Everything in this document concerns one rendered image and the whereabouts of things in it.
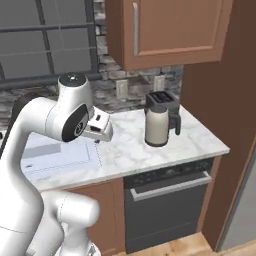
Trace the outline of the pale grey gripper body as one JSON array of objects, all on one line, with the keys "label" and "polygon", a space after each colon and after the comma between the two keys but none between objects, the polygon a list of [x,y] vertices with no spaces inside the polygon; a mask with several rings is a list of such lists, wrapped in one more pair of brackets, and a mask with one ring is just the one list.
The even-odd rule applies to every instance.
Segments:
[{"label": "pale grey gripper body", "polygon": [[111,124],[108,124],[104,129],[95,126],[87,126],[82,135],[96,141],[110,142],[113,137],[113,127]]}]

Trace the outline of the pale grey sink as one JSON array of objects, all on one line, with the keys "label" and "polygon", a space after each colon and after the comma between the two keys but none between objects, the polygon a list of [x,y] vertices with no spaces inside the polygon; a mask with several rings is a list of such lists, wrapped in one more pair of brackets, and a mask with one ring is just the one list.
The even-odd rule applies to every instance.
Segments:
[{"label": "pale grey sink", "polygon": [[100,166],[96,144],[85,137],[64,143],[32,133],[21,159],[22,171],[30,181]]}]

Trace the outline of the cream electric kettle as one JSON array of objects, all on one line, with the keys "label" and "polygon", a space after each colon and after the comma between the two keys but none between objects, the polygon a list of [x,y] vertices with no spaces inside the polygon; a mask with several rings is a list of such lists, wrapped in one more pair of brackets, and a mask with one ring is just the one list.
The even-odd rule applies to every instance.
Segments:
[{"label": "cream electric kettle", "polygon": [[169,139],[169,118],[175,121],[175,134],[181,130],[179,114],[169,113],[165,106],[153,105],[145,115],[145,142],[152,147],[163,147]]}]

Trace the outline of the black toaster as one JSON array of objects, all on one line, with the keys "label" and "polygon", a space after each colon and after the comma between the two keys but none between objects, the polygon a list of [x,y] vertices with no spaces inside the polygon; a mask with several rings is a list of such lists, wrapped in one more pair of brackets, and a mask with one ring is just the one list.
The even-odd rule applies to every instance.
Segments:
[{"label": "black toaster", "polygon": [[146,95],[144,112],[147,112],[147,110],[153,105],[161,105],[166,107],[172,113],[179,113],[180,102],[173,94],[167,91],[153,91],[148,93]]}]

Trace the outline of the brown base cupboard door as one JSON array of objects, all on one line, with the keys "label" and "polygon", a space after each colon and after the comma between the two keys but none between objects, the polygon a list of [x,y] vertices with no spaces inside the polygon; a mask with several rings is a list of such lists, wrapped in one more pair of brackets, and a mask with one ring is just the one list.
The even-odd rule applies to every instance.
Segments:
[{"label": "brown base cupboard door", "polygon": [[95,225],[88,228],[90,239],[100,249],[102,256],[114,256],[125,251],[124,189],[123,179],[70,189],[96,199],[100,204],[100,216]]}]

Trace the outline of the black dishwasher door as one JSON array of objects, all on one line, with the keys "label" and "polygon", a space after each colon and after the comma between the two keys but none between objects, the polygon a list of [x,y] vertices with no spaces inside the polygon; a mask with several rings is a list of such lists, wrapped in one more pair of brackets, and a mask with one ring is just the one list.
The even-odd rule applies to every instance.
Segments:
[{"label": "black dishwasher door", "polygon": [[128,253],[181,238],[196,232],[208,184],[134,201],[137,193],[210,175],[211,158],[169,166],[124,178],[125,248]]}]

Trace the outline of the dark framed window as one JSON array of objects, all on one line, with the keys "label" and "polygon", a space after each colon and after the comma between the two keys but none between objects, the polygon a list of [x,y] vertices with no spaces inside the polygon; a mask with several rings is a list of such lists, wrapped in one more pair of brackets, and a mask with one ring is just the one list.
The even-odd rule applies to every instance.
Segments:
[{"label": "dark framed window", "polygon": [[0,90],[99,74],[93,0],[0,0]]}]

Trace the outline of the brown tall cabinet panel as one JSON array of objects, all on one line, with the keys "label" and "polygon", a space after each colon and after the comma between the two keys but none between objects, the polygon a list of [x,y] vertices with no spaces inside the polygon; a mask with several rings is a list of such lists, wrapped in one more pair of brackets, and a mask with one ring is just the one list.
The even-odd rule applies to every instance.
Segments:
[{"label": "brown tall cabinet panel", "polygon": [[181,104],[230,148],[202,223],[216,249],[256,146],[256,0],[234,0],[221,61],[184,68]]}]

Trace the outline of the grey fridge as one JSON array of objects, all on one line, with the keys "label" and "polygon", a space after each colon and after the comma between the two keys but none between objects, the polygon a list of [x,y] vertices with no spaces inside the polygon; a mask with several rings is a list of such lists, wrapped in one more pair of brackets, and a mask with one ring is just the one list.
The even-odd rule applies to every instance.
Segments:
[{"label": "grey fridge", "polygon": [[251,240],[256,240],[256,146],[217,250],[230,249]]}]

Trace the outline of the white wall socket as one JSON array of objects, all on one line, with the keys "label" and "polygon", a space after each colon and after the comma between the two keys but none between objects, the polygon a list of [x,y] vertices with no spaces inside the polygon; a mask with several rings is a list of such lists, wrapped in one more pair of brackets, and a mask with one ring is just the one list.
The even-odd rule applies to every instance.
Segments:
[{"label": "white wall socket", "polygon": [[165,89],[165,76],[164,75],[155,76],[153,90],[163,91],[164,89]]},{"label": "white wall socket", "polygon": [[118,99],[126,99],[128,97],[128,81],[116,81],[116,96]]}]

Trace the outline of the brown wall cupboard body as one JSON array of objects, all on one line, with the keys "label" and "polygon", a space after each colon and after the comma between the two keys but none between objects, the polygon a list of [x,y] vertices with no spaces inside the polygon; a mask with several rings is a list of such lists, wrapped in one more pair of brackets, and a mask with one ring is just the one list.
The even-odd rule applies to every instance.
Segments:
[{"label": "brown wall cupboard body", "polygon": [[105,0],[107,46],[109,55],[123,66],[122,0]]}]

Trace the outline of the brown wall cupboard door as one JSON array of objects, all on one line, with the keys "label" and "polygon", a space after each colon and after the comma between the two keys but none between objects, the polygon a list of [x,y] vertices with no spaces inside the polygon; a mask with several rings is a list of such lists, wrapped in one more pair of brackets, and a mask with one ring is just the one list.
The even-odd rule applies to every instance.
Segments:
[{"label": "brown wall cupboard door", "polygon": [[[138,4],[138,55],[133,6]],[[221,59],[233,0],[124,0],[123,68],[147,69]]]}]

